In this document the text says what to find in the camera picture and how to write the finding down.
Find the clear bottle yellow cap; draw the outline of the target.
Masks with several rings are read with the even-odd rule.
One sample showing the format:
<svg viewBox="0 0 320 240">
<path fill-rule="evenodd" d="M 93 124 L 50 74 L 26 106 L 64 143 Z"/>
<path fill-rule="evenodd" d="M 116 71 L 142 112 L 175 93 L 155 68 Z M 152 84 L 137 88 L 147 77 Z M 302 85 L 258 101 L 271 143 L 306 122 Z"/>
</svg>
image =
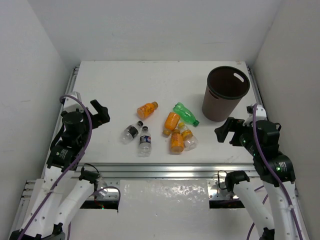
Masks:
<svg viewBox="0 0 320 240">
<path fill-rule="evenodd" d="M 193 132 L 183 122 L 178 124 L 178 129 L 183 138 L 184 149 L 186 151 L 195 149 L 198 146 L 198 140 Z"/>
</svg>

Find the clear bottle black label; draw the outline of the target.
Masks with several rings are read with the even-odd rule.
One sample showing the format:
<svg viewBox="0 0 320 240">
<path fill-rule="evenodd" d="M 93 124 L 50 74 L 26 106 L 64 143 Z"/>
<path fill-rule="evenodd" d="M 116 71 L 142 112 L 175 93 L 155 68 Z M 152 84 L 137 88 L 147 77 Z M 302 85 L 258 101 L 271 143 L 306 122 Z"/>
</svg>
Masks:
<svg viewBox="0 0 320 240">
<path fill-rule="evenodd" d="M 142 121 L 138 121 L 135 124 L 129 125 L 121 134 L 120 136 L 120 141 L 123 144 L 128 144 L 130 143 L 141 131 L 144 123 Z"/>
</svg>

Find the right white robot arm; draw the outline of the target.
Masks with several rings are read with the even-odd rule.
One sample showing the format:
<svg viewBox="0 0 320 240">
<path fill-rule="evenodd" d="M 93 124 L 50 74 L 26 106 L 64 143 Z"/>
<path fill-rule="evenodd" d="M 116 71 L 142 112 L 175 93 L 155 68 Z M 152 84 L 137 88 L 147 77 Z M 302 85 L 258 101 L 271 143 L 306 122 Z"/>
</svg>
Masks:
<svg viewBox="0 0 320 240">
<path fill-rule="evenodd" d="M 261 240 L 303 240 L 295 194 L 295 171 L 290 158 L 279 150 L 280 123 L 253 117 L 250 121 L 228 117 L 215 129 L 217 140 L 244 147 L 253 157 L 253 166 L 267 192 L 271 212 L 258 199 L 249 176 L 243 170 L 229 172 L 225 187 L 246 208 Z"/>
</svg>

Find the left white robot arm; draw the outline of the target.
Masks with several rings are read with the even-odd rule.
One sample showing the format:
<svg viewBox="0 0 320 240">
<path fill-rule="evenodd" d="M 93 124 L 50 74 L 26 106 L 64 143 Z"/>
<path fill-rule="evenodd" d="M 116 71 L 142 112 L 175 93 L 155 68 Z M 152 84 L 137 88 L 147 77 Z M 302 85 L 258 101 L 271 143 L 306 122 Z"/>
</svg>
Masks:
<svg viewBox="0 0 320 240">
<path fill-rule="evenodd" d="M 81 169 L 80 176 L 69 195 L 63 193 L 74 175 L 92 131 L 110 121 L 108 108 L 97 100 L 91 100 L 96 110 L 92 114 L 80 100 L 74 110 L 63 110 L 61 128 L 53 138 L 46 162 L 43 182 L 34 206 L 22 224 L 14 230 L 11 240 L 63 240 L 65 230 L 88 197 L 98 195 L 100 174 Z"/>
</svg>

